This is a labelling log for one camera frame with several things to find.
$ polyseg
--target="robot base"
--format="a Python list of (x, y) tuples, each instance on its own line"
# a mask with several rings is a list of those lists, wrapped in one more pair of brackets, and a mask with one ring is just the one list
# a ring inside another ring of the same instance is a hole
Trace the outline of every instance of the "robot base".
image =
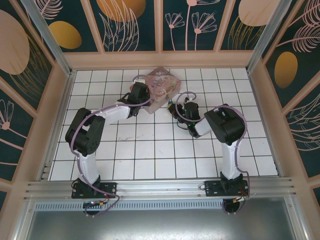
[(221, 172), (221, 180), (205, 181), (205, 195), (207, 197), (242, 196), (241, 190), (248, 194), (248, 182), (243, 180), (242, 174), (231, 180), (226, 180)]
[[(97, 181), (92, 184), (97, 189), (104, 192), (116, 194), (117, 193), (117, 183), (116, 182), (100, 182), (100, 176)], [(82, 182), (79, 178), (72, 185), (72, 199), (104, 199), (106, 196), (103, 193), (93, 190), (89, 185)]]

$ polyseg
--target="black cable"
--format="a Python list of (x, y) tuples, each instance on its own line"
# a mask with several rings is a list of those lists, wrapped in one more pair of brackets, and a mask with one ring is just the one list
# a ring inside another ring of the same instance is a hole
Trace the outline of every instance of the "black cable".
[(202, 191), (205, 191), (205, 190), (206, 190), (205, 188), (201, 188), (203, 185), (205, 185), (205, 184), (202, 183), (202, 184), (199, 186), (199, 189), (202, 190)]
[(78, 179), (74, 180), (74, 181), (71, 183), (71, 188), (72, 188), (72, 189), (74, 188), (74, 183), (77, 182), (77, 180), (78, 180)]
[(188, 128), (184, 128), (184, 127), (179, 126), (179, 122), (178, 122), (178, 121), (176, 122), (176, 125), (177, 125), (177, 126), (178, 126), (178, 128), (180, 128), (180, 129), (188, 130)]

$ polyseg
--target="cable connector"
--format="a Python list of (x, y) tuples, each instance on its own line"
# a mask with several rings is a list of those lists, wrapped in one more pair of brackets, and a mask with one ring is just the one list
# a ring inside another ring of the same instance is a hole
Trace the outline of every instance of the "cable connector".
[(142, 84), (146, 84), (146, 80), (144, 80), (144, 79), (135, 79), (135, 80), (133, 80), (132, 84), (135, 84), (137, 82), (142, 83)]

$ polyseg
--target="floral wallpaper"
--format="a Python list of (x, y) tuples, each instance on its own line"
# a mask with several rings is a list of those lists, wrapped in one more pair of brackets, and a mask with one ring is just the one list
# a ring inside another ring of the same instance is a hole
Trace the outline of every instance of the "floral wallpaper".
[(253, 50), (279, 0), (235, 0), (221, 50)]
[(164, 0), (163, 50), (213, 50), (225, 0)]
[(264, 49), (264, 51), (263, 51), (263, 53), (262, 53), (262, 58), (263, 58), (263, 59), (265, 58), (267, 52), (269, 51), (271, 45), (272, 45), (273, 42), (274, 42), (274, 39), (276, 38), (276, 36), (277, 36), (278, 33), (280, 32), (282, 26), (284, 25), (285, 21), (287, 20), (289, 14), (291, 13), (291, 11), (292, 11), (292, 9), (294, 8), (294, 6), (296, 5), (296, 3), (297, 3), (297, 0), (292, 0), (292, 1), (291, 1), (291, 4), (290, 4), (289, 8), (287, 9), (287, 11), (286, 11), (283, 19), (281, 20), (278, 28), (277, 28), (276, 31), (274, 32), (272, 38), (270, 39), (268, 45), (266, 46), (266, 48)]
[(52, 65), (9, 1), (0, 1), (0, 79), (38, 108)]
[(33, 120), (0, 89), (0, 179), (12, 181)]
[(154, 0), (90, 0), (105, 52), (155, 51)]
[(287, 115), (293, 139), (309, 178), (320, 175), (320, 85)]
[(64, 53), (98, 51), (80, 0), (34, 0), (34, 3)]
[(320, 71), (320, 0), (305, 0), (265, 66), (282, 107)]

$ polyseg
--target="pink box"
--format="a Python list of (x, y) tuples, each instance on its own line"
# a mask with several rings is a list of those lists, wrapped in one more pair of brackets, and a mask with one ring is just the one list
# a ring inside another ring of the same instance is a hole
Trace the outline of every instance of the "pink box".
[(150, 106), (145, 106), (144, 109), (149, 114), (153, 114), (180, 92), (181, 81), (162, 66), (147, 76), (150, 79), (146, 77), (144, 79), (150, 89), (150, 96), (153, 95), (155, 83), (155, 97), (150, 101)]

